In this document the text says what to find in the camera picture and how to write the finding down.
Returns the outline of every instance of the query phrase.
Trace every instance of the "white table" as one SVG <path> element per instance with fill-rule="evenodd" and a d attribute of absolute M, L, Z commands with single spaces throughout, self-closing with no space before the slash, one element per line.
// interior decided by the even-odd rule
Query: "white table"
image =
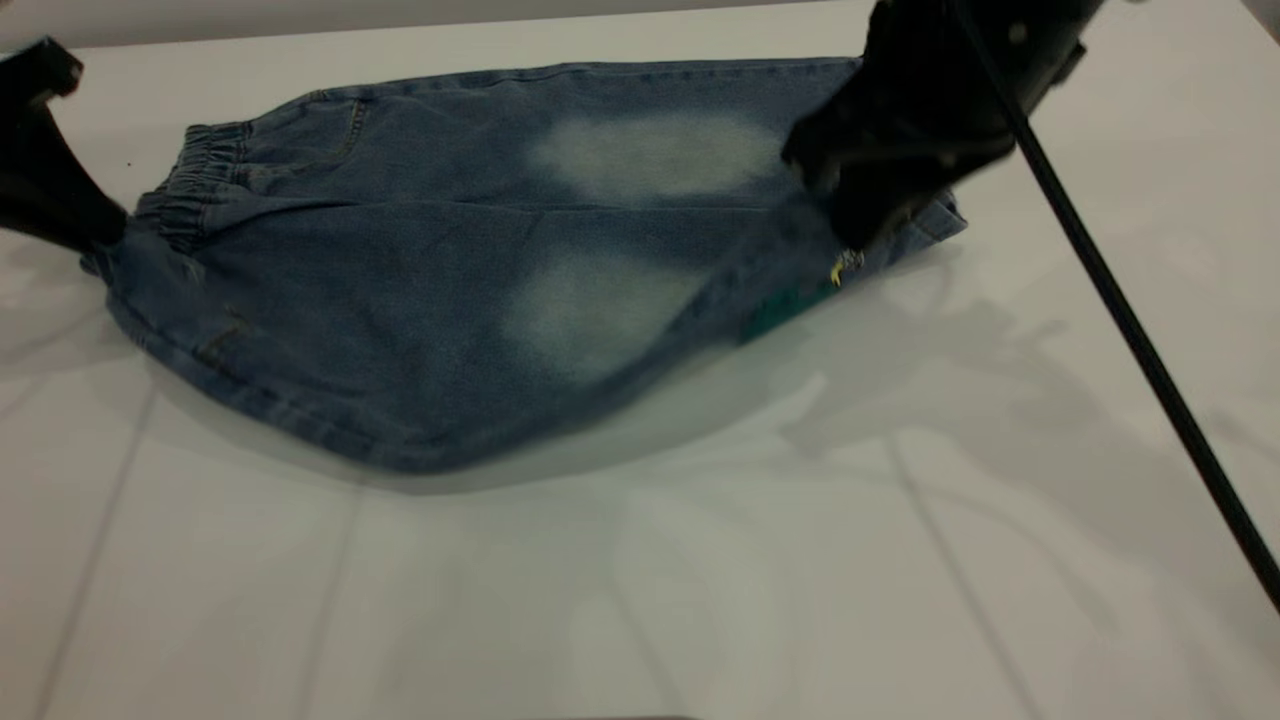
<path fill-rule="evenodd" d="M 129 204 L 188 123 L 563 60 L 856 53 L 870 0 L 86 50 Z M 1037 117 L 1280 548 L 1280 49 L 1111 3 Z M 0 237 L 0 717 L 1272 719 L 1280 619 L 1020 160 L 973 227 L 584 436 L 406 496 Z"/>

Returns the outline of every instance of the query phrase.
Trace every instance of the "yellow tag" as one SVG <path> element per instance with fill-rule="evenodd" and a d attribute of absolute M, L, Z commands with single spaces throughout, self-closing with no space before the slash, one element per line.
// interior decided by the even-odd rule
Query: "yellow tag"
<path fill-rule="evenodd" d="M 831 268 L 831 284 L 840 287 L 845 270 L 856 270 L 863 266 L 867 258 L 858 250 L 842 250 L 836 258 L 836 264 Z"/>

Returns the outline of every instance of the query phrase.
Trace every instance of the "denim shorts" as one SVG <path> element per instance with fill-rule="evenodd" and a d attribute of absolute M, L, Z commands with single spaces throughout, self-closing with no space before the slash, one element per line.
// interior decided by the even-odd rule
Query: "denim shorts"
<path fill-rule="evenodd" d="M 964 227 L 945 197 L 833 273 L 841 245 L 778 151 L 855 68 L 593 63 L 316 91 L 189 128 L 87 264 L 125 333 L 215 400 L 371 465 L 458 468 Z"/>

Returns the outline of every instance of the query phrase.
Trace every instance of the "back pocket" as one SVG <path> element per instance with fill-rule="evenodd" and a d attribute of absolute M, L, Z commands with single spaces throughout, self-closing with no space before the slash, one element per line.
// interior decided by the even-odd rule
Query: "back pocket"
<path fill-rule="evenodd" d="M 367 111 L 366 100 L 315 95 L 276 108 L 248 123 L 242 168 L 251 182 L 337 168 L 360 140 Z"/>

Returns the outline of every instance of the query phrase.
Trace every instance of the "jeans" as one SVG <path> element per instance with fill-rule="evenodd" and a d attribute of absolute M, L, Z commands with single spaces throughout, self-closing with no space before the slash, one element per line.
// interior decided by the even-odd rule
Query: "jeans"
<path fill-rule="evenodd" d="M 125 333 L 212 398 L 371 465 L 458 468 L 600 418 L 780 293 L 831 287 L 841 245 L 778 151 L 855 68 L 316 91 L 189 128 L 88 264 Z M 963 227 L 942 199 L 841 284 Z"/>

